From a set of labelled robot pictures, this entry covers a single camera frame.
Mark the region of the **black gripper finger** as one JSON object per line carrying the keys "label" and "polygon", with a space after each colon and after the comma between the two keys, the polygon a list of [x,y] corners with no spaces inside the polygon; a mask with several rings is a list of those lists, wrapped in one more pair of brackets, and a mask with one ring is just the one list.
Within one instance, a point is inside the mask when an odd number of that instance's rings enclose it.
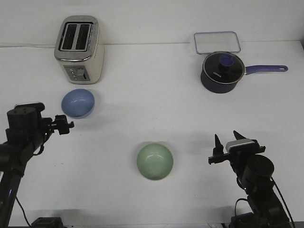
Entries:
{"label": "black gripper finger", "polygon": [[214,135],[214,139],[215,139],[215,147],[213,148],[212,155],[222,156],[224,154],[224,147],[221,144],[219,137],[216,134]]}
{"label": "black gripper finger", "polygon": [[233,135],[234,135],[234,137],[235,137],[235,139],[236,139],[236,141],[237,142],[245,142],[245,141],[247,141],[248,140],[248,138],[246,138],[246,137],[244,137],[244,136],[242,136],[240,133],[238,133],[237,131],[233,131]]}

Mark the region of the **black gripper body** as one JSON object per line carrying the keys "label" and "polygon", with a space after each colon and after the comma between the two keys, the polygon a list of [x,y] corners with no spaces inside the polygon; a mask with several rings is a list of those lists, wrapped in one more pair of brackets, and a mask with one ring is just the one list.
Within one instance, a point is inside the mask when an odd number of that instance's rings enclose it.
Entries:
{"label": "black gripper body", "polygon": [[54,133],[55,130],[58,130],[60,135],[69,134],[70,129],[74,128],[74,122],[71,121],[69,123],[67,121],[67,116],[64,114],[56,115],[54,120],[52,118],[47,118],[46,122],[47,122],[48,132],[50,133]]}
{"label": "black gripper body", "polygon": [[239,163],[238,159],[243,159],[246,157],[249,157],[254,154],[263,153],[266,150],[265,146],[259,146],[259,145],[249,145],[245,146],[244,148],[238,148],[236,151],[232,153],[224,153],[222,156],[210,156],[208,158],[208,163],[216,164],[216,163],[222,163],[224,161],[230,161],[232,163]]}

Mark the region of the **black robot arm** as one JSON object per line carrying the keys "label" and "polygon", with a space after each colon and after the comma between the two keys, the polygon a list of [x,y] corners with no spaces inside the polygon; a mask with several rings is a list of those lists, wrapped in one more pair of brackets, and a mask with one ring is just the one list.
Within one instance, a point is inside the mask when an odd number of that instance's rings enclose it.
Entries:
{"label": "black robot arm", "polygon": [[7,112],[9,127],[7,141],[0,145],[0,226],[9,225],[20,181],[26,165],[33,157],[40,155],[44,144],[55,130],[68,134],[75,125],[68,122],[65,115],[55,118],[42,117],[43,103],[16,105]]}
{"label": "black robot arm", "polygon": [[237,184],[247,195],[251,212],[231,217],[230,228],[293,228],[290,211],[272,175],[274,164],[263,156],[265,146],[257,140],[233,132],[235,140],[223,146],[215,136],[215,147],[209,164],[229,161]]}

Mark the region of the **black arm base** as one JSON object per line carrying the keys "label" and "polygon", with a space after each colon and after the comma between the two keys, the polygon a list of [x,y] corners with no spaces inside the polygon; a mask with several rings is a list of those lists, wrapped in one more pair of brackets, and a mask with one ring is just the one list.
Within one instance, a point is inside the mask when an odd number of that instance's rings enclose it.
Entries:
{"label": "black arm base", "polygon": [[60,217],[39,217],[32,224],[32,228],[64,228]]}
{"label": "black arm base", "polygon": [[229,228],[291,228],[288,219],[267,220],[250,213],[233,216]]}

